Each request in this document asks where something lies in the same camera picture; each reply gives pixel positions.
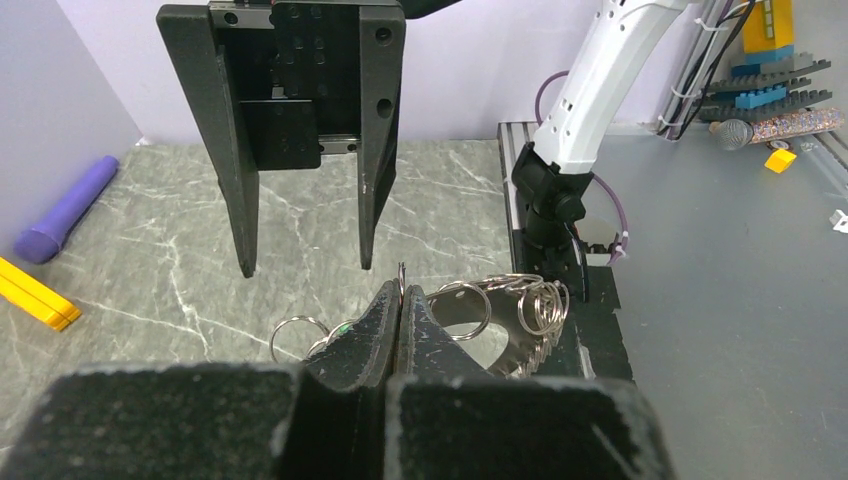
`microphone head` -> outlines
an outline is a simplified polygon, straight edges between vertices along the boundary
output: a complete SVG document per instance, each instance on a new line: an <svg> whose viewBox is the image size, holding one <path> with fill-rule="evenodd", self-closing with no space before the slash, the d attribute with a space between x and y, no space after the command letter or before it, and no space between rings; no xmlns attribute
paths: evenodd
<svg viewBox="0 0 848 480"><path fill-rule="evenodd" d="M735 118L711 125L710 132L722 150L738 150L751 143L754 138L754 128L751 124Z"/></svg>

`yellow toy block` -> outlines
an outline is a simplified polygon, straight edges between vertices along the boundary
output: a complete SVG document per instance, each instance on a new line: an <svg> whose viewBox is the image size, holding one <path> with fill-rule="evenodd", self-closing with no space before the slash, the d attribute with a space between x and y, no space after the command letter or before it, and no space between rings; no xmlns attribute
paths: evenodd
<svg viewBox="0 0 848 480"><path fill-rule="evenodd" d="M754 7L742 28L745 53L768 52L794 43L792 0L763 0Z"/></svg>
<svg viewBox="0 0 848 480"><path fill-rule="evenodd" d="M0 258L0 295L57 332L81 314L71 302L3 258Z"/></svg>
<svg viewBox="0 0 848 480"><path fill-rule="evenodd" d="M789 150L778 149L766 161L766 168L774 173L783 173L792 165L798 156Z"/></svg>

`marble surface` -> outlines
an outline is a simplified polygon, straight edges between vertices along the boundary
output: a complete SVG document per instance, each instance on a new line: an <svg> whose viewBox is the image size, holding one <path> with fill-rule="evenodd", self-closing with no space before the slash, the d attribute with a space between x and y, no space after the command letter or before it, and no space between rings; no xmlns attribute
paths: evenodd
<svg viewBox="0 0 848 480"><path fill-rule="evenodd" d="M345 155L315 171L263 173L257 272L244 279L203 147L130 152L67 248L30 269L82 317L56 333L0 300L0 463L34 399L80 364L270 361L276 322L356 318L400 261L428 292L510 271L496 142L401 144L367 272L355 171ZM296 361L318 338L310 325L286 327L278 357ZM502 341L491 334L465 345L484 362Z"/></svg>

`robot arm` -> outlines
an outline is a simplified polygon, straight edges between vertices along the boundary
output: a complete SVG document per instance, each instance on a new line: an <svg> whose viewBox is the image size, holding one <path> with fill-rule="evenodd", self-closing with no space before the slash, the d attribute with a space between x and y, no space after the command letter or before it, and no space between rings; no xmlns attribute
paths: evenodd
<svg viewBox="0 0 848 480"><path fill-rule="evenodd" d="M546 164L564 174L592 169L604 132L648 55L680 12L698 1L598 0L571 74L533 136Z"/></svg>

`purple cable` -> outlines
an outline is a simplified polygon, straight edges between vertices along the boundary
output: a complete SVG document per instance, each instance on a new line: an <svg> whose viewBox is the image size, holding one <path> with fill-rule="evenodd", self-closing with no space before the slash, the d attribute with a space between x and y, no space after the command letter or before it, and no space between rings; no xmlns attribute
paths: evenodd
<svg viewBox="0 0 848 480"><path fill-rule="evenodd" d="M539 125L542 124L542 95L545 93L545 90L548 86L553 83L555 80L558 80L562 77L568 76L569 71L563 70L561 72L557 72L550 77L548 77L544 82L542 82L542 86L539 87L539 91L536 92L536 104L535 104L535 113L536 113L536 122ZM624 252L627 251L627 243L630 240L630 231L627 226L627 216L624 214L624 206L621 204L621 200L619 200L618 195L612 190L612 187L604 181L598 174L595 174L595 181L598 182L598 185L607 192L612 203L615 204L615 209L618 212L618 221L621 223L621 242L613 249L612 255L610 255L610 260L607 262L607 265L612 265L616 260L624 256Z"/></svg>

